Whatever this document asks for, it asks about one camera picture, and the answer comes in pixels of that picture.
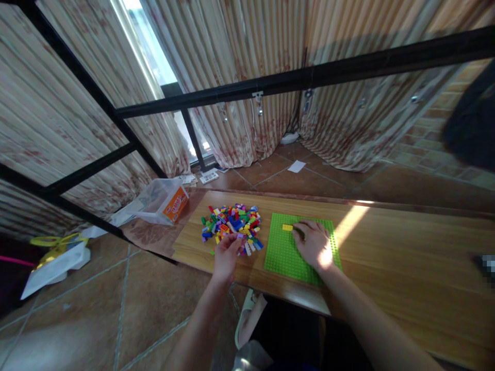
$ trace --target green lego brick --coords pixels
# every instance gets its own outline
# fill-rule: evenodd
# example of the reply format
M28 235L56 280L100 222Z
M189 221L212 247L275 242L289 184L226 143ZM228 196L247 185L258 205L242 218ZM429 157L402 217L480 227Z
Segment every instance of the green lego brick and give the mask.
M292 232L282 230L282 224L292 225L299 222L301 219L309 219L321 223L325 229L330 232L330 243L332 245L334 263L342 270L339 249L337 248L337 241L335 240L334 224L332 221L277 213L272 214L267 255L265 258L265 269L301 281L322 285L323 282L318 276L318 273L304 261L299 253Z

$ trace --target window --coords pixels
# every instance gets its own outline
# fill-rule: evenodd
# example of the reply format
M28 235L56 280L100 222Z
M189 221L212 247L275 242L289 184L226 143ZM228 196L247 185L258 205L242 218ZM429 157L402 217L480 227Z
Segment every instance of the window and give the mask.
M148 21L140 1L123 0L123 2L141 43L144 55L153 74L155 75L155 78L161 85L161 89L165 97L181 95L183 92L180 89L177 78L175 77L169 62L165 57L163 50L161 49L160 43L158 42L155 32ZM204 133L200 130L190 133L187 129L183 114L189 115L188 110L174 112L174 120L188 148L189 162L192 163L198 161L197 153L192 145L191 136L197 137L199 147L201 148L200 156L204 158L212 155L212 148L206 140Z

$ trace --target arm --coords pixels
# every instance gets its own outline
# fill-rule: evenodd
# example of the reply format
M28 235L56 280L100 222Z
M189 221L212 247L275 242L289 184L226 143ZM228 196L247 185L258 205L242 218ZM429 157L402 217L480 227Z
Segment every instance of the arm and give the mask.
M236 236L237 234L228 235L216 247L213 276L163 369L210 369L223 307L234 280L237 251L242 247L242 239L237 239Z
M442 370L337 266L323 225L304 220L292 234L302 257L320 275L343 307L356 337L377 370Z

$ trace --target orange label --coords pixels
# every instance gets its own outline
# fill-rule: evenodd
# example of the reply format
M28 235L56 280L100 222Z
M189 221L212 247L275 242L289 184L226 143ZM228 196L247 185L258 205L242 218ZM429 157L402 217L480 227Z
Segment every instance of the orange label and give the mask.
M179 218L180 212L187 203L187 196L184 193L182 187L180 187L175 195L172 197L168 205L165 207L163 213L170 218L174 223Z

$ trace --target pile of lego bricks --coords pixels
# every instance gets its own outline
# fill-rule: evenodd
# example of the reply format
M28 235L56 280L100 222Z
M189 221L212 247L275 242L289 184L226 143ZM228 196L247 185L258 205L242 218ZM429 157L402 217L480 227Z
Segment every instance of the pile of lego bricks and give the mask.
M235 206L223 206L216 209L211 206L208 208L211 215L201 218L201 222L205 226L203 228L203 242L214 237L219 244L226 235L239 233L238 238L246 239L243 241L244 250L240 255L250 256L252 252L263 248L261 241L256 238L261 223L261 216L256 206L248 209L243 204L236 204Z

